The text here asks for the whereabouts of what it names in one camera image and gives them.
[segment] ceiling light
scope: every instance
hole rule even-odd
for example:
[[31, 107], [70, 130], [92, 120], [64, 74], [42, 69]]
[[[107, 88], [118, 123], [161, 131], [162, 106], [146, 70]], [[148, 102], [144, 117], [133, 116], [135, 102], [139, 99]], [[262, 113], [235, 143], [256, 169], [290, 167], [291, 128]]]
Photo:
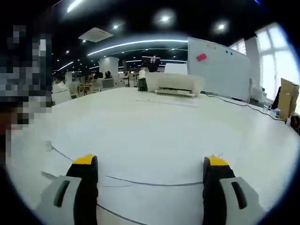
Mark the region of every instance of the ceiling light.
[[91, 68], [89, 68], [89, 69], [93, 69], [93, 68], [97, 68], [97, 67], [99, 67], [99, 66], [96, 66], [96, 67], [91, 67]]
[[219, 30], [224, 30], [225, 29], [225, 24], [220, 24], [217, 28]]
[[70, 6], [69, 8], [67, 8], [67, 13], [70, 12], [73, 8], [75, 8], [76, 6], [79, 5], [80, 2], [82, 2], [83, 0], [75, 0]]
[[162, 18], [161, 18], [161, 21], [163, 21], [163, 22], [167, 22], [169, 20], [169, 17], [168, 16], [163, 16]]
[[98, 51], [89, 53], [88, 56], [99, 53], [99, 52], [103, 52], [105, 50], [112, 49], [112, 48], [122, 47], [122, 46], [126, 46], [126, 45], [140, 44], [140, 43], [152, 43], [152, 42], [181, 42], [181, 43], [187, 43], [188, 40], [157, 39], [157, 40], [134, 41], [134, 42], [128, 42], [128, 43], [123, 43], [123, 44], [120, 44], [120, 45], [114, 45], [114, 46], [110, 46], [110, 47], [107, 47], [107, 48], [103, 48], [103, 49], [100, 49]]
[[126, 62], [141, 62], [142, 60], [131, 60], [131, 61], [126, 61]]
[[56, 71], [55, 71], [55, 73], [56, 73], [57, 71], [60, 71], [61, 69], [65, 68], [65, 67], [67, 67], [68, 65], [71, 65], [72, 63], [73, 63], [73, 62], [70, 62], [70, 63], [68, 63], [68, 64], [64, 65], [62, 68], [60, 68], [60, 69], [56, 70]]
[[182, 60], [160, 60], [160, 61], [184, 62], [184, 63], [186, 63], [186, 61], [182, 61]]

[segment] thin wire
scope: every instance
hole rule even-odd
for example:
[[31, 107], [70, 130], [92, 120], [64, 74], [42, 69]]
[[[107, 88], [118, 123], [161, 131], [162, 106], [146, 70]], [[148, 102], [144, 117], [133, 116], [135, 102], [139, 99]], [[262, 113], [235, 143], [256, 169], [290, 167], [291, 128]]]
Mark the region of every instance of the thin wire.
[[143, 223], [140, 223], [140, 222], [131, 220], [131, 219], [129, 219], [129, 218], [123, 217], [123, 216], [121, 216], [121, 215], [119, 215], [119, 214], [117, 214], [117, 213], [115, 213], [115, 212], [113, 212], [113, 211], [108, 210], [107, 208], [104, 208], [102, 205], [99, 205], [98, 203], [97, 203], [97, 206], [101, 207], [102, 209], [104, 209], [104, 210], [106, 210], [106, 211], [112, 213], [113, 215], [115, 215], [115, 216], [117, 216], [117, 217], [119, 217], [119, 218], [121, 218], [121, 219], [127, 220], [127, 221], [132, 222], [132, 223], [135, 223], [135, 224], [139, 224], [139, 225], [146, 225], [146, 224], [143, 224]]
[[194, 183], [185, 183], [185, 184], [153, 184], [153, 183], [142, 183], [137, 181], [131, 181], [131, 180], [124, 180], [116, 177], [106, 176], [115, 180], [122, 180], [133, 184], [139, 184], [139, 185], [148, 185], [148, 186], [160, 186], [160, 187], [180, 187], [180, 186], [193, 186], [193, 185], [199, 185], [203, 184], [203, 181], [198, 181]]
[[56, 152], [58, 152], [59, 154], [61, 154], [62, 156], [66, 157], [67, 159], [70, 159], [72, 162], [74, 162], [73, 159], [71, 159], [71, 158], [69, 158], [68, 156], [66, 156], [65, 154], [61, 153], [61, 152], [58, 151], [56, 148], [54, 148], [52, 145], [51, 145], [51, 148], [52, 148], [54, 151], [56, 151]]
[[269, 114], [267, 114], [267, 113], [263, 113], [263, 112], [261, 112], [261, 111], [258, 110], [258, 109], [254, 109], [254, 108], [252, 108], [252, 107], [249, 106], [249, 105], [240, 105], [240, 104], [237, 104], [237, 103], [234, 103], [234, 102], [226, 101], [226, 100], [224, 100], [224, 99], [222, 99], [222, 98], [220, 98], [220, 97], [218, 97], [218, 96], [212, 96], [212, 95], [208, 95], [208, 94], [205, 94], [205, 95], [208, 96], [208, 97], [219, 98], [219, 99], [221, 99], [222, 101], [225, 101], [225, 102], [228, 102], [228, 103], [231, 103], [231, 104], [234, 104], [234, 105], [239, 105], [239, 106], [243, 106], [243, 107], [249, 107], [250, 109], [253, 109], [253, 110], [255, 110], [255, 111], [260, 112], [261, 114], [264, 114], [264, 115], [267, 115], [267, 116], [271, 117], [273, 120], [278, 120], [278, 121], [283, 121], [283, 122], [285, 122], [285, 120], [274, 119], [271, 115], [269, 115]]

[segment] chair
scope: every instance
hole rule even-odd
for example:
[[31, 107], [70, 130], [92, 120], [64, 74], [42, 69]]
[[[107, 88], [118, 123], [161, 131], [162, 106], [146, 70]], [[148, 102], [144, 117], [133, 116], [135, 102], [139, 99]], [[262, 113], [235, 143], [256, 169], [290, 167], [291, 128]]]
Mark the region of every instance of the chair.
[[96, 79], [96, 80], [92, 80], [92, 91], [93, 93], [97, 93], [99, 91], [101, 91], [102, 87], [102, 80], [100, 79]]
[[73, 98], [74, 96], [77, 96], [77, 86], [78, 86], [78, 82], [71, 82], [68, 87], [69, 87], [69, 90], [70, 90], [70, 94], [71, 94], [71, 97]]
[[52, 94], [52, 101], [55, 102], [56, 105], [63, 102], [67, 102], [71, 99], [72, 98], [69, 90]]
[[129, 86], [131, 88], [136, 87], [137, 85], [136, 85], [136, 76], [135, 76], [135, 74], [128, 74], [128, 76], [129, 76]]
[[123, 79], [115, 78], [114, 83], [115, 83], [116, 88], [124, 88], [125, 87], [125, 82]]
[[76, 90], [77, 98], [84, 96], [84, 86], [78, 85]]

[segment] table surface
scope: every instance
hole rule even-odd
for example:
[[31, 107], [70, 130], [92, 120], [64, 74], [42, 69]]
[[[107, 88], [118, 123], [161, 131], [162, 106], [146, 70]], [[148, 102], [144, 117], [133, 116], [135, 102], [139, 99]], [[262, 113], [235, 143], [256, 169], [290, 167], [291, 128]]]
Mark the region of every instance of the table surface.
[[[71, 164], [46, 152], [45, 143], [52, 141], [73, 160], [97, 155], [98, 203], [104, 208], [149, 225], [201, 224], [205, 156], [225, 159], [268, 210], [291, 180], [299, 140], [284, 122], [215, 97], [117, 88], [56, 105], [15, 131], [8, 168], [25, 202], [35, 208], [51, 182], [42, 171], [64, 175]], [[98, 215], [101, 224], [131, 224], [101, 208]]]

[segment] wall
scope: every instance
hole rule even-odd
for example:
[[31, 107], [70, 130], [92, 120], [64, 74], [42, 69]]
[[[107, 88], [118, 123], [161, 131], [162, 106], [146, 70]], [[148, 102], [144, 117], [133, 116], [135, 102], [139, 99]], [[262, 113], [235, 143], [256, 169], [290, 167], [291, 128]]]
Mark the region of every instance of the wall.
[[113, 77], [118, 77], [119, 62], [118, 58], [106, 57], [99, 60], [99, 72], [103, 73], [105, 77], [105, 72], [110, 71]]
[[252, 37], [245, 41], [246, 53], [250, 58], [251, 74], [250, 77], [253, 80], [255, 87], [260, 85], [260, 57], [258, 52], [257, 37]]

